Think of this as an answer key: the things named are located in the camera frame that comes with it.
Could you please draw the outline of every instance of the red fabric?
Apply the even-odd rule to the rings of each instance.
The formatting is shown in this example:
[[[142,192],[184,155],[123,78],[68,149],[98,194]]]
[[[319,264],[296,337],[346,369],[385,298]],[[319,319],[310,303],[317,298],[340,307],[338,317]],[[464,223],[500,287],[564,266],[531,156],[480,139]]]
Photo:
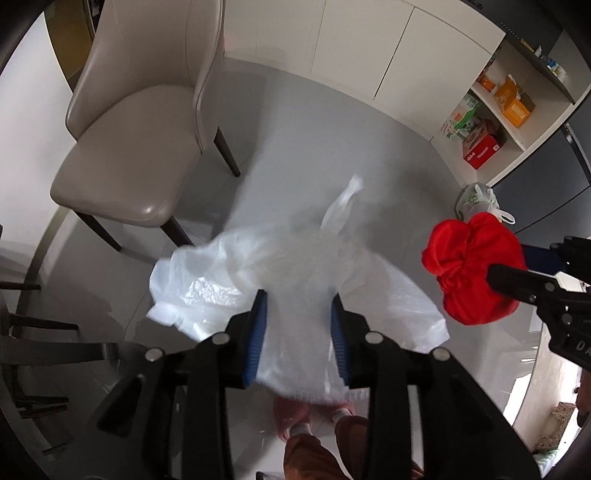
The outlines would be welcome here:
[[[443,291],[443,308],[464,325],[494,322],[519,305],[488,286],[492,264],[527,270],[519,240],[490,213],[478,213],[468,223],[443,221],[423,252],[423,265]]]

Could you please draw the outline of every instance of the cabinet door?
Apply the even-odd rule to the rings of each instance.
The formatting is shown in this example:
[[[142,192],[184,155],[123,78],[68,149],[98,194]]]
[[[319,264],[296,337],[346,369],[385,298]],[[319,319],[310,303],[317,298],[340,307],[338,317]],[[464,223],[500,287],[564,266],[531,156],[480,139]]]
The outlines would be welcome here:
[[[312,75],[373,98],[412,11],[398,0],[327,0]]]
[[[435,134],[490,57],[455,28],[416,8],[375,101]]]
[[[226,0],[224,49],[238,56],[254,57],[258,0]]]
[[[256,56],[307,76],[323,9],[324,0],[259,0]]]
[[[501,208],[515,217],[515,225],[507,227],[517,232],[587,187],[589,182],[573,149],[558,130],[493,190]]]
[[[522,244],[548,248],[562,243],[566,235],[588,238],[591,236],[591,187],[563,207],[517,234]]]

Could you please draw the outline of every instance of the wall shelf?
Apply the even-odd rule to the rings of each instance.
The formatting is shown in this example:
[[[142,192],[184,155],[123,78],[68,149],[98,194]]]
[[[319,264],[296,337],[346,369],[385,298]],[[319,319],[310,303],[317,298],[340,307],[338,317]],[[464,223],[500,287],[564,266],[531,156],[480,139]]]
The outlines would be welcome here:
[[[558,80],[558,77],[546,66],[544,61],[536,57],[530,49],[521,43],[519,38],[512,35],[511,33],[508,33],[505,36],[505,41],[510,43],[510,45],[516,49],[517,52],[523,56],[523,58],[531,63],[533,68],[540,72],[556,89],[558,89],[558,91],[562,93],[570,103],[573,105],[576,103],[570,92],[566,89],[563,83]]]
[[[515,127],[509,119],[503,115],[501,109],[496,104],[496,100],[492,93],[489,93],[480,83],[476,82],[470,88],[472,92],[480,99],[482,103],[491,111],[496,119],[501,123],[503,129],[509,134],[509,136],[515,141],[517,146],[523,151],[527,150],[531,145],[528,145],[527,140],[523,139],[519,129]]]

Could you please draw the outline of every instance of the chair seat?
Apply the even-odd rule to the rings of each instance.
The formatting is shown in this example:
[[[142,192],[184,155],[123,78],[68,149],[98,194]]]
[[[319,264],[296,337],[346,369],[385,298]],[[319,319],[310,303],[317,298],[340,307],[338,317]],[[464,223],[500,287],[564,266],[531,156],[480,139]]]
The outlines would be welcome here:
[[[79,138],[51,198],[78,212],[141,226],[170,219],[201,150],[193,91],[158,85],[124,98]]]

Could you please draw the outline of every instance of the dark wooden chair leg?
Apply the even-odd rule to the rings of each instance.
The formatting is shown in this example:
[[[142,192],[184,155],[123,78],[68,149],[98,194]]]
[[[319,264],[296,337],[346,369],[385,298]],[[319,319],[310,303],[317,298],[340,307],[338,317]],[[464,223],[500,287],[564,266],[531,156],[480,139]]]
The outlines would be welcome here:
[[[41,290],[41,286],[36,283],[0,281],[0,290]]]
[[[92,215],[87,215],[85,213],[76,212],[76,215],[80,217],[86,225],[88,225],[94,233],[96,233],[99,237],[101,237],[105,242],[107,242],[110,246],[112,246],[118,252],[121,252],[121,245],[119,245],[115,239],[109,235],[109,232],[105,230],[99,221],[94,218]]]
[[[67,405],[54,405],[52,407],[32,408],[29,410],[21,410],[20,414],[21,414],[22,419],[38,419],[40,417],[46,417],[48,415],[53,415],[54,413],[66,411],[67,409],[68,409]]]
[[[183,245],[190,245],[191,247],[194,247],[193,242],[174,217],[171,217],[170,220],[168,220],[168,222],[166,222],[160,228],[164,233],[166,233],[166,235],[168,235],[168,238],[170,238],[177,247],[182,247]]]
[[[9,313],[10,324],[21,327],[45,328],[49,330],[79,330],[80,328],[75,323],[58,322],[56,320],[44,320],[35,317],[25,317],[24,315],[17,315]]]
[[[33,405],[55,405],[69,403],[68,397],[43,397],[41,395],[17,395],[13,398],[17,408],[31,407]]]
[[[52,453],[56,453],[56,452],[63,450],[64,448],[66,448],[68,446],[69,443],[70,442],[60,443],[59,445],[56,445],[55,447],[50,447],[50,448],[46,448],[45,450],[42,450],[41,453],[43,455],[51,455]]]
[[[63,365],[115,360],[121,357],[117,343],[37,342],[0,336],[0,364]]]
[[[232,155],[230,147],[228,147],[228,143],[223,137],[223,133],[219,127],[217,128],[216,137],[213,139],[213,143],[222,154],[223,159],[226,161],[226,164],[228,164],[228,167],[230,167],[230,170],[232,170],[234,176],[239,177],[240,169],[238,168],[236,160],[234,160],[234,155]]]

